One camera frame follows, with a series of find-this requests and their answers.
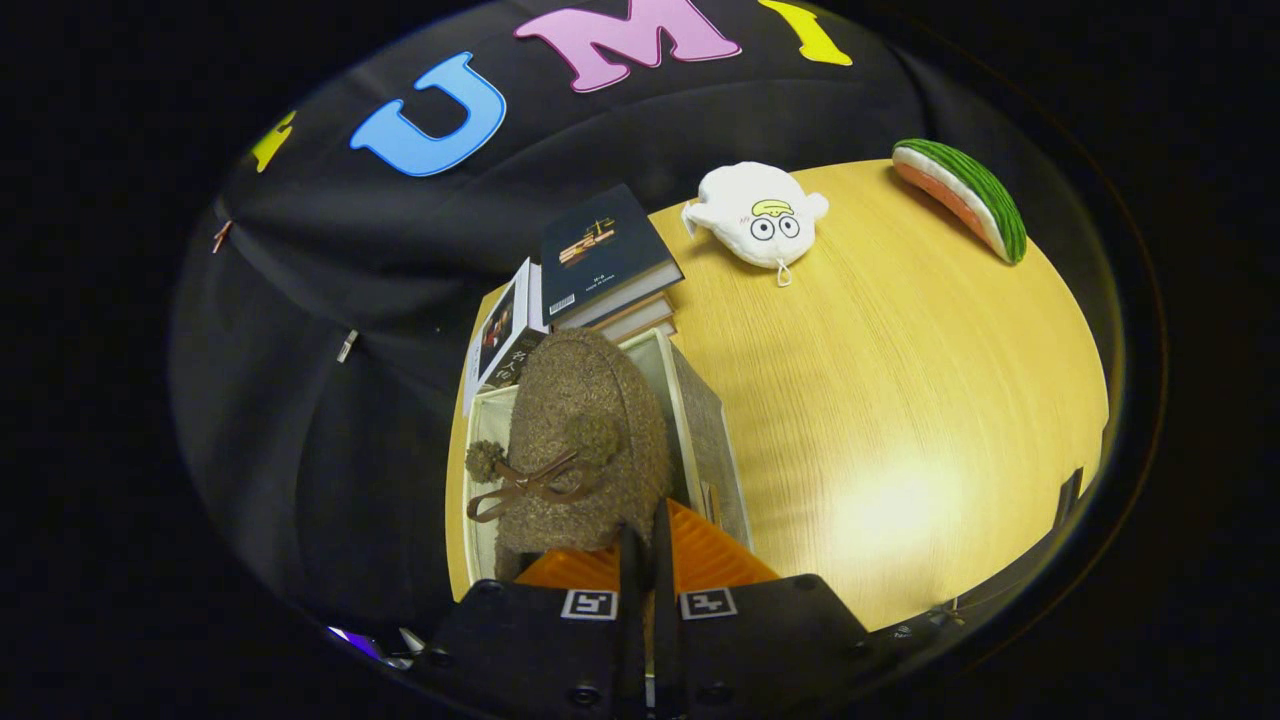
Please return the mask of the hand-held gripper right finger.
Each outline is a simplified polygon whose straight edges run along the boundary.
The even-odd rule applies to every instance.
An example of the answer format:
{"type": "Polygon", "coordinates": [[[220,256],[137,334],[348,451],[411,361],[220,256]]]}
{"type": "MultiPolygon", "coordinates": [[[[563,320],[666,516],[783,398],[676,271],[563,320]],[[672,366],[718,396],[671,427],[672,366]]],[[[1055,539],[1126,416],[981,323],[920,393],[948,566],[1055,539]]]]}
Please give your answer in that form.
{"type": "Polygon", "coordinates": [[[655,511],[658,719],[826,719],[873,673],[868,630],[815,574],[696,584],[751,555],[675,501],[655,511]]]}

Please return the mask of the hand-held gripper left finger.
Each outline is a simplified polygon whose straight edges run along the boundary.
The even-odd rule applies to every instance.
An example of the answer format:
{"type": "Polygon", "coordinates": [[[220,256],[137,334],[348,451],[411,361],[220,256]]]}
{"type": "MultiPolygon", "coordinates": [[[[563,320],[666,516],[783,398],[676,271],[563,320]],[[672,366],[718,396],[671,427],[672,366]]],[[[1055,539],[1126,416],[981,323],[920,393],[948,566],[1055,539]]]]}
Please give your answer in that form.
{"type": "Polygon", "coordinates": [[[640,543],[620,537],[620,588],[477,582],[424,651],[424,685],[480,719],[645,719],[640,543]]]}

